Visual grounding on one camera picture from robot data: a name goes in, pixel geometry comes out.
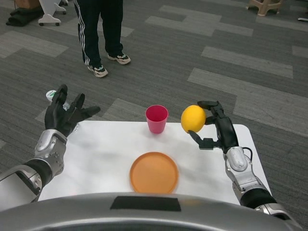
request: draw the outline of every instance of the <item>lemon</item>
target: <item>lemon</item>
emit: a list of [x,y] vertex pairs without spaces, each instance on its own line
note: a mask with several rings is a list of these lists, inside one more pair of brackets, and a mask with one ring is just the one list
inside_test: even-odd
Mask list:
[[205,124],[206,114],[203,108],[191,105],[184,110],[181,117],[181,125],[184,131],[198,132]]

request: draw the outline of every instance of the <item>black and white sneaker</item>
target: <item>black and white sneaker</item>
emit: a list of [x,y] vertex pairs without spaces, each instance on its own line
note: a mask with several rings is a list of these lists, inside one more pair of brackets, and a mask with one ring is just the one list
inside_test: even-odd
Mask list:
[[122,64],[122,65],[128,64],[131,61],[130,58],[127,55],[123,54],[123,53],[121,53],[121,54],[119,54],[119,55],[117,55],[115,57],[108,55],[108,59],[110,59],[110,60],[117,60],[117,62],[119,64]]
[[103,67],[103,65],[99,67],[88,66],[88,69],[98,78],[105,77],[108,74],[108,71]]

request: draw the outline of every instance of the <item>person's leg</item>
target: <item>person's leg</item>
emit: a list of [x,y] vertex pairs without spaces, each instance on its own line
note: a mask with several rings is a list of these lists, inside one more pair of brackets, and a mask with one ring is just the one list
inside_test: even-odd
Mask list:
[[123,20],[123,0],[103,0],[101,8],[105,49],[110,56],[122,54],[121,26]]
[[101,57],[98,49],[97,23],[100,15],[100,0],[74,0],[78,16],[78,35],[86,66],[98,67]]

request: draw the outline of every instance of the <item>pink cup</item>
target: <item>pink cup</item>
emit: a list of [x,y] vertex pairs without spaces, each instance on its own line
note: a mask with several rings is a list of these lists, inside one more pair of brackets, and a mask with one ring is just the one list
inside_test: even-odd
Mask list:
[[168,110],[164,106],[153,105],[146,110],[145,115],[152,133],[159,134],[164,131],[169,115]]

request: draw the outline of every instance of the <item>cable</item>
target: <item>cable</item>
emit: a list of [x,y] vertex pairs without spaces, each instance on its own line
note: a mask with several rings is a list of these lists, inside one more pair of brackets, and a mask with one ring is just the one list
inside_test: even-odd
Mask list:
[[252,161],[252,150],[248,147],[244,147],[243,149],[247,149],[247,150],[250,151],[250,161]]

